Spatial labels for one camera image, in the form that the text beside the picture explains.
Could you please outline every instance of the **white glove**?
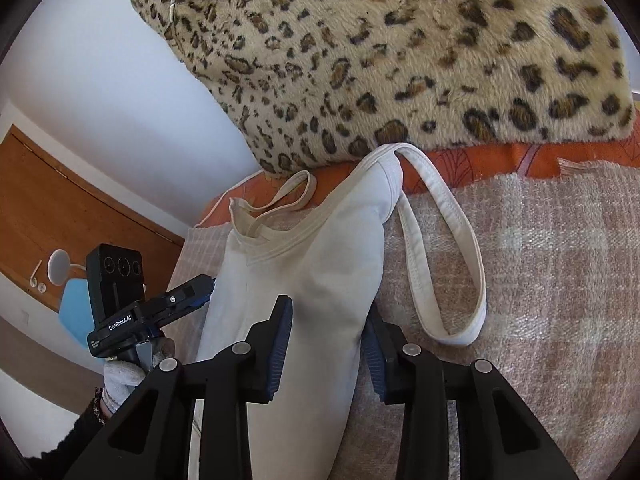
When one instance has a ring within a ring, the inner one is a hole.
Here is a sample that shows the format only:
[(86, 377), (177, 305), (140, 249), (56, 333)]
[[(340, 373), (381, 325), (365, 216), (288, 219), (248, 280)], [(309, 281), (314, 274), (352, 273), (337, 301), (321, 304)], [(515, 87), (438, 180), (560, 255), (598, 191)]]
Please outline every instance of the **white glove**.
[[(155, 368), (168, 357), (173, 357), (175, 343), (173, 339), (163, 337), (158, 342), (158, 348), (153, 354), (152, 365)], [(139, 366), (119, 359), (109, 359), (104, 363), (104, 388), (102, 402), (111, 415), (127, 400), (145, 378), (145, 372)]]

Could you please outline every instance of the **white strap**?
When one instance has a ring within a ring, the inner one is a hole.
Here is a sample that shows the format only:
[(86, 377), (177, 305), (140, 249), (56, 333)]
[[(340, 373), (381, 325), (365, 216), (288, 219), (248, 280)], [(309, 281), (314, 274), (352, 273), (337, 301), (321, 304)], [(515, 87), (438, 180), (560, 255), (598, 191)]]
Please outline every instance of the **white strap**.
[[(293, 190), (295, 190), (300, 184), (302, 184), (306, 180), (305, 190), (302, 192), (302, 195), (295, 201), (290, 204), (284, 204), (273, 209), (270, 209), (278, 200), (283, 199)], [(316, 192), (316, 185), (318, 181), (316, 178), (309, 173), (307, 170), (299, 171), (295, 175), (293, 175), (289, 180), (287, 180), (283, 186), (278, 190), (276, 196), (264, 206), (254, 207), (249, 204), (244, 198), (232, 198), (231, 203), (229, 205), (229, 211), (231, 212), (231, 221), (236, 230), (241, 232), (242, 234), (253, 237), (255, 236), (256, 231), (260, 227), (260, 225), (271, 216), (282, 213), (284, 211), (297, 211), (298, 209), (302, 209), (308, 202), (311, 200), (311, 197)], [(242, 229), (238, 225), (238, 222), (235, 218), (235, 207), (239, 207), (241, 210), (246, 212), (260, 212), (264, 211), (260, 216), (256, 217), (253, 221), (250, 222), (247, 229)]]
[(404, 194), (400, 193), (398, 199), (398, 213), (404, 243), (406, 247), (406, 264), (409, 275), (411, 294), (414, 298), (415, 309), (424, 331), (436, 341), (453, 346), (467, 346), (476, 340), (486, 317), (486, 283), (484, 278), (484, 266), (478, 240), (469, 220), (466, 218), (458, 202), (443, 181), (440, 173), (423, 152), (409, 144), (398, 144), (396, 152), (416, 169), (427, 189), (444, 217), (454, 240), (458, 244), (466, 266), (471, 273), (474, 285), (478, 290), (478, 302), (471, 320), (459, 332), (450, 334), (442, 324), (440, 307), (433, 291), (433, 282), (427, 254), (424, 249), (424, 241), (420, 226), (415, 219), (415, 214)]

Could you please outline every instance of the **orange fabric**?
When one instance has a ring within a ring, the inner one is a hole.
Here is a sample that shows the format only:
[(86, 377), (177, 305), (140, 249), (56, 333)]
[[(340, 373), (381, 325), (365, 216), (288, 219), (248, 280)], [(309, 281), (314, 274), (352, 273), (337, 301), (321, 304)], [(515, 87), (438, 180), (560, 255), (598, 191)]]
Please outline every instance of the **orange fabric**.
[[(461, 187), (500, 173), (518, 173), (532, 178), (551, 178), (560, 174), (558, 158), (573, 162), (587, 160), (609, 160), (622, 166), (640, 168), (640, 114), (631, 136), (613, 142), (572, 142), (569, 144), (489, 144), (457, 150), (429, 152), (434, 163), (449, 187)], [(414, 168), (401, 161), (404, 169), (403, 189), (407, 194), (425, 192), (424, 184)], [(316, 193), (307, 207), (317, 206), (340, 184), (356, 162), (344, 162), (327, 168), (313, 170), (318, 180)], [(268, 204), (286, 178), (277, 178), (265, 173), (258, 174), (227, 196), (244, 198), (254, 206)], [(284, 197), (279, 204), (293, 202), (302, 193), (303, 186)], [(213, 199), (204, 211), (203, 218), (220, 197)], [(202, 227), (220, 225), (231, 220), (228, 200), (222, 200)]]

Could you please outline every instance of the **wooden door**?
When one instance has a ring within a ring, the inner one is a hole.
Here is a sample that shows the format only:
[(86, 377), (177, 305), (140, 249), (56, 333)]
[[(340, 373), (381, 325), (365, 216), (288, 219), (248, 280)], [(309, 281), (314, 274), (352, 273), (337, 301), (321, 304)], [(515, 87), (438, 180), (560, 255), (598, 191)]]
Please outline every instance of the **wooden door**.
[[(0, 144), (0, 272), (57, 311), (63, 287), (47, 279), (50, 254), (61, 248), (84, 265), (101, 243), (140, 251), (151, 298), (166, 290), (183, 240), (100, 192), (12, 126)], [(29, 284), (39, 260), (44, 294)]]

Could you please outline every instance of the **black camera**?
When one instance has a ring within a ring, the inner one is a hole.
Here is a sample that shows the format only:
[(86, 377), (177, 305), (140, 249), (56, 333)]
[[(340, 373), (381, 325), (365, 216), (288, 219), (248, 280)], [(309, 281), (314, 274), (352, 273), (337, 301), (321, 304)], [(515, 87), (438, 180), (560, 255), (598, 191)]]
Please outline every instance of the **black camera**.
[(87, 336), (94, 357), (118, 357), (151, 368), (154, 340), (164, 325), (199, 309), (213, 291), (214, 279), (200, 274), (145, 301), (142, 255), (107, 244), (86, 258), (86, 278), (95, 329)]

